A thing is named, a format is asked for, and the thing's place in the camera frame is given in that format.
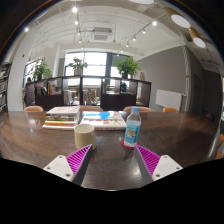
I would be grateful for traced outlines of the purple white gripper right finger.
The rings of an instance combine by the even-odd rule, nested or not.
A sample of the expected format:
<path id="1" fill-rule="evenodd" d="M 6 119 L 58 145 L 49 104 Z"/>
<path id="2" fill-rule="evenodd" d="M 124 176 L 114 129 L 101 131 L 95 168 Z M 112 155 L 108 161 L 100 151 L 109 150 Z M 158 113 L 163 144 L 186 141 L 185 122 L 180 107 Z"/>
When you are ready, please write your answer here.
<path id="1" fill-rule="evenodd" d="M 182 167 L 168 155 L 159 156 L 140 145 L 134 146 L 134 156 L 138 162 L 142 180 L 145 185 L 182 169 Z"/>

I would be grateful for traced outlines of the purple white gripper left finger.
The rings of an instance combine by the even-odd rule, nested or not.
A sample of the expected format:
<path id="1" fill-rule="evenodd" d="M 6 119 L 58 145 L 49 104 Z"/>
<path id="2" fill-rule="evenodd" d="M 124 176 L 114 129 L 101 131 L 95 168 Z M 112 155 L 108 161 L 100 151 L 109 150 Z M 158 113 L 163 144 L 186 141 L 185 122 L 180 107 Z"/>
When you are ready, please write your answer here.
<path id="1" fill-rule="evenodd" d="M 76 185 L 81 185 L 92 152 L 92 145 L 89 144 L 74 151 L 68 156 L 59 155 L 46 165 L 44 170 L 73 182 Z"/>

